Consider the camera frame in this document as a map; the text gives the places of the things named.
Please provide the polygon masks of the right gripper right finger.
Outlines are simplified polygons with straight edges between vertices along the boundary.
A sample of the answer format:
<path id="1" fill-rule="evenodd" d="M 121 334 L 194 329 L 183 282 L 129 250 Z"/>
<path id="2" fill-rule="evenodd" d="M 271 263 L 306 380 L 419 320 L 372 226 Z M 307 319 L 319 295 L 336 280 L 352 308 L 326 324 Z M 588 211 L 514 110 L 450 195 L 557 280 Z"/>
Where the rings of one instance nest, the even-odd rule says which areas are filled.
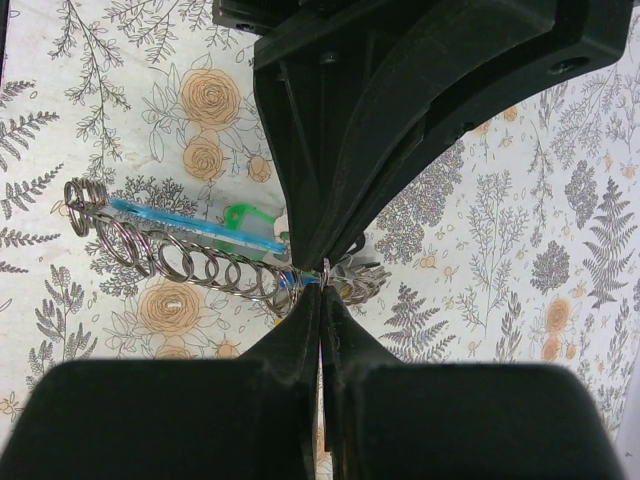
<path id="1" fill-rule="evenodd" d="M 405 363 L 322 294 L 325 446 L 338 479 L 620 479 L 596 406 L 540 363 Z"/>

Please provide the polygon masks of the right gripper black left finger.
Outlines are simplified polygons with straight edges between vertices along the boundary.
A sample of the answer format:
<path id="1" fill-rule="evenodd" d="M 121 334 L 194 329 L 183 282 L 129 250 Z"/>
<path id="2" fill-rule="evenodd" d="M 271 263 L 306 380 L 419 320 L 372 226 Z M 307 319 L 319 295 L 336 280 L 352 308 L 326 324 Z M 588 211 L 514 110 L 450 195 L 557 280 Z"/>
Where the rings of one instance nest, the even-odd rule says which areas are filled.
<path id="1" fill-rule="evenodd" d="M 320 289 L 232 360 L 85 360 L 34 389 L 5 479 L 311 479 Z"/>

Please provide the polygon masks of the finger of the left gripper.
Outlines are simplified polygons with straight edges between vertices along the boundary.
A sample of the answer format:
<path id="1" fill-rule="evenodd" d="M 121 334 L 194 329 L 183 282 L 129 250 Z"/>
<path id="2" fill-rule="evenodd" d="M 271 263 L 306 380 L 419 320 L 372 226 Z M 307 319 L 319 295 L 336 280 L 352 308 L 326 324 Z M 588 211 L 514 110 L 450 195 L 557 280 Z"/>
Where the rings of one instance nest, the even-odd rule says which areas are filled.
<path id="1" fill-rule="evenodd" d="M 616 62 L 624 1 L 439 1 L 368 80 L 319 226 L 335 261 L 466 132 L 542 90 Z"/>

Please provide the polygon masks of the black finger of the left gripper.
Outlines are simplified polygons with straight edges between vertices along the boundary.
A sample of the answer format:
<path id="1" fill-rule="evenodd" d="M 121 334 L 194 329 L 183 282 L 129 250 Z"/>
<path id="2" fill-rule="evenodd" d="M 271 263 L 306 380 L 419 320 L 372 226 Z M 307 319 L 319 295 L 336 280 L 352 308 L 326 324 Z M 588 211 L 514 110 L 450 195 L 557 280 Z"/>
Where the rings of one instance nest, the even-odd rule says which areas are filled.
<path id="1" fill-rule="evenodd" d="M 377 43 L 365 29 L 320 36 L 311 26 L 273 31 L 256 43 L 256 103 L 300 269 L 342 253 L 335 243 L 371 182 L 365 161 L 348 157 L 346 147 Z"/>

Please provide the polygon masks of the blue keyring handle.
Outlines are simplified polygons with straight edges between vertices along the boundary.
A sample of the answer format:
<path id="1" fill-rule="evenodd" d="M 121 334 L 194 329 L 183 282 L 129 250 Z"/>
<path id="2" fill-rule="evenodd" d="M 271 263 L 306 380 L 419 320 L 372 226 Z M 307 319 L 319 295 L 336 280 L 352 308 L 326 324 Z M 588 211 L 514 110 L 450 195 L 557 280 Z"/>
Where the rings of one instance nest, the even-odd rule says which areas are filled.
<path id="1" fill-rule="evenodd" d="M 286 246 L 282 242 L 270 240 L 254 233 L 233 230 L 230 227 L 217 225 L 205 220 L 161 211 L 119 198 L 110 199 L 109 205 L 120 212 L 130 213 L 140 218 L 157 223 L 163 223 L 175 228 L 207 234 L 216 238 L 221 238 L 232 244 L 251 247 L 276 254 L 283 254 L 286 251 Z"/>

